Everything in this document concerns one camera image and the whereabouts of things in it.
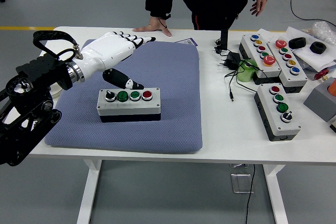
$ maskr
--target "robotic arm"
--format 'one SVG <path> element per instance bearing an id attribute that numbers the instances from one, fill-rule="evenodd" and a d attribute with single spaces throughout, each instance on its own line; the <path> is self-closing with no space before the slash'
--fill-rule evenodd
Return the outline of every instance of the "robotic arm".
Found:
<path id="1" fill-rule="evenodd" d="M 56 54 L 40 42 L 56 39 L 71 42 L 73 48 Z M 0 101 L 8 100 L 0 109 L 0 165 L 20 164 L 61 119 L 62 113 L 54 109 L 50 95 L 52 84 L 58 83 L 68 90 L 73 83 L 85 82 L 99 71 L 103 72 L 105 81 L 119 88 L 143 89 L 143 85 L 113 67 L 131 56 L 141 45 L 154 40 L 152 37 L 112 32 L 80 50 L 76 41 L 65 32 L 35 32 L 33 43 L 46 54 L 17 67 L 18 75 L 10 79 L 6 88 L 0 92 Z M 67 52 L 72 52 L 72 56 L 60 60 L 59 57 Z M 13 108 L 20 116 L 6 124 L 5 119 Z"/>

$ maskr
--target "blue button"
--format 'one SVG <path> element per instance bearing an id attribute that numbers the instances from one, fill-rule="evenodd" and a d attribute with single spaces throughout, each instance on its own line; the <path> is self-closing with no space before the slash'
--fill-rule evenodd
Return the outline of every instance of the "blue button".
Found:
<path id="1" fill-rule="evenodd" d="M 252 41 L 255 41 L 255 40 L 257 40 L 257 39 L 259 39 L 259 36 L 258 36 L 258 35 L 252 35 L 252 36 L 251 36 L 251 40 L 252 40 Z"/>
<path id="2" fill-rule="evenodd" d="M 294 76 L 297 76 L 300 72 L 300 69 L 298 69 L 297 67 L 292 67 L 290 69 L 290 73 L 293 74 Z"/>

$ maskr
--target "power adapter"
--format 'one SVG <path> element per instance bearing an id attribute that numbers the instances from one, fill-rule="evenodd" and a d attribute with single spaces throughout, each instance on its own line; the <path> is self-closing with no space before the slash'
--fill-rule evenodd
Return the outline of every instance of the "power adapter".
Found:
<path id="1" fill-rule="evenodd" d="M 237 70 L 240 62 L 240 54 L 237 52 L 229 52 L 224 62 L 224 66 L 230 70 Z"/>

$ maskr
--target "table leg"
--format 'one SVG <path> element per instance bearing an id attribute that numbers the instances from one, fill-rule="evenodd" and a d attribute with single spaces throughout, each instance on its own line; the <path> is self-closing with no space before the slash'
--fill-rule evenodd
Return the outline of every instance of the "table leg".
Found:
<path id="1" fill-rule="evenodd" d="M 277 173 L 281 171 L 284 166 L 285 165 L 264 165 L 268 192 L 272 203 L 275 222 L 277 224 L 288 224 L 277 178 Z"/>
<path id="2" fill-rule="evenodd" d="M 99 178 L 101 160 L 84 159 L 84 162 L 89 167 L 89 174 L 86 180 L 86 185 L 83 193 L 82 203 L 80 205 L 77 224 L 89 224 L 93 201 L 95 199 L 96 187 Z"/>

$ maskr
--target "white table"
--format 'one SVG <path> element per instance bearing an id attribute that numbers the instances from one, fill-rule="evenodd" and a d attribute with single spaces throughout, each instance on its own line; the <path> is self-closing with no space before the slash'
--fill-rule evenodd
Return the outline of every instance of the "white table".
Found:
<path id="1" fill-rule="evenodd" d="M 50 147 L 41 141 L 31 152 L 32 157 L 59 157 L 84 159 L 89 166 L 87 184 L 78 217 L 78 223 L 89 223 L 99 170 L 102 160 L 204 162 L 232 164 L 263 164 L 276 223 L 288 223 L 276 174 L 286 164 L 334 165 L 336 163 L 335 133 L 330 123 L 315 115 L 304 100 L 320 81 L 308 81 L 300 93 L 288 94 L 302 127 L 292 141 L 269 141 L 253 92 L 244 90 L 235 81 L 229 98 L 228 82 L 224 75 L 230 70 L 219 65 L 221 56 L 214 51 L 219 31 L 174 30 L 172 37 L 160 31 L 134 33 L 129 28 L 58 27 L 69 33 L 82 46 L 108 31 L 123 31 L 140 36 L 153 36 L 157 41 L 179 41 L 192 37 L 198 44 L 201 92 L 203 148 L 194 154 L 153 154 L 107 150 Z M 252 31 L 229 31 L 228 49 L 238 52 L 242 35 Z M 49 41 L 46 46 L 58 52 L 71 47 L 67 41 Z M 246 84 L 257 89 L 253 82 Z"/>

